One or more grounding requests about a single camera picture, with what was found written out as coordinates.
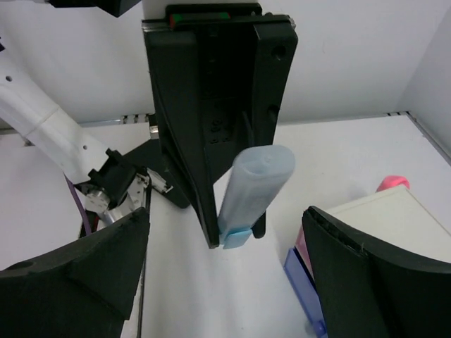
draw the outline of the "black plastic mount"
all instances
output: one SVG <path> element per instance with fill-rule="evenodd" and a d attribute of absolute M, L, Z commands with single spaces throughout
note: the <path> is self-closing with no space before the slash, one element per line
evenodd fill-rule
<path fill-rule="evenodd" d="M 143 22 L 163 159 L 210 248 L 219 245 L 213 184 L 243 149 L 273 143 L 297 46 L 289 16 L 261 13 L 259 4 L 174 5 Z"/>
<path fill-rule="evenodd" d="M 99 7 L 117 18 L 141 0 L 48 0 L 55 8 Z"/>
<path fill-rule="evenodd" d="M 0 337 L 119 338 L 149 236 L 144 208 L 0 272 Z"/>
<path fill-rule="evenodd" d="M 88 174 L 91 180 L 77 184 L 77 188 L 84 194 L 91 189 L 101 189 L 110 198 L 109 209 L 122 204 L 137 173 L 145 175 L 141 167 L 129 162 L 116 150 L 106 150 L 108 160 L 99 171 L 91 170 Z"/>

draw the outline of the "metal mechanism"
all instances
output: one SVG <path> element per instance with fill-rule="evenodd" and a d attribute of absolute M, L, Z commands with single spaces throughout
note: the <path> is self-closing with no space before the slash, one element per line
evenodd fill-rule
<path fill-rule="evenodd" d="M 122 115 L 121 124 L 122 125 L 132 125 L 134 123 L 148 123 L 149 116 L 153 114 L 132 114 L 132 115 Z"/>
<path fill-rule="evenodd" d="M 241 150 L 273 143 L 297 46 L 293 21 L 262 15 L 259 4 L 174 5 L 143 31 L 162 161 L 214 248 L 213 184 Z M 265 229 L 263 215 L 254 236 Z"/>
<path fill-rule="evenodd" d="M 149 131 L 150 131 L 151 139 L 159 139 L 160 138 L 159 134 L 158 134 L 158 125 L 150 125 Z"/>
<path fill-rule="evenodd" d="M 144 206 L 145 191 L 150 182 L 151 180 L 149 176 L 143 176 L 140 174 L 136 175 L 136 178 L 128 188 L 127 196 L 122 204 L 114 209 L 105 209 L 103 213 L 98 213 L 104 226 L 111 225 L 120 220 L 122 217 L 125 217 L 129 213 L 132 213 L 136 209 Z"/>
<path fill-rule="evenodd" d="M 156 171 L 147 169 L 147 172 L 149 173 L 150 178 L 152 179 L 152 188 L 154 188 L 157 192 L 160 194 L 167 194 L 172 189 L 174 189 L 174 186 L 169 185 L 160 174 L 158 174 Z"/>
<path fill-rule="evenodd" d="M 92 190 L 86 195 L 85 208 L 93 213 L 104 213 L 108 210 L 110 198 L 102 190 Z"/>

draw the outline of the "translucent plastic tube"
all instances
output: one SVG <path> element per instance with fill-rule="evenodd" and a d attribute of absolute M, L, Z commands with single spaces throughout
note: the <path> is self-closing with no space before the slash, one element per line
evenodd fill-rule
<path fill-rule="evenodd" d="M 243 245 L 295 169 L 295 156 L 280 145 L 256 146 L 234 160 L 218 217 L 224 249 Z"/>

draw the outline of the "purple cable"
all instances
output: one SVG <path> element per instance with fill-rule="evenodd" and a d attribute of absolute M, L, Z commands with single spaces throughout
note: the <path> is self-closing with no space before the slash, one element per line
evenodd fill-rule
<path fill-rule="evenodd" d="M 78 211 L 80 212 L 80 215 L 82 216 L 83 226 L 85 227 L 85 232 L 86 232 L 86 235 L 88 236 L 91 234 L 92 231 L 91 231 L 91 225 L 89 223 L 89 219 L 87 218 L 86 210 L 85 210 L 85 208 L 83 208 L 82 202 L 78 198 L 78 195 L 75 190 L 75 187 L 73 186 L 73 183 L 66 176 L 64 176 L 64 177 L 66 179 L 66 182 L 68 183 L 70 194 L 72 195 L 73 200 L 75 201 L 75 204 L 77 204 Z"/>

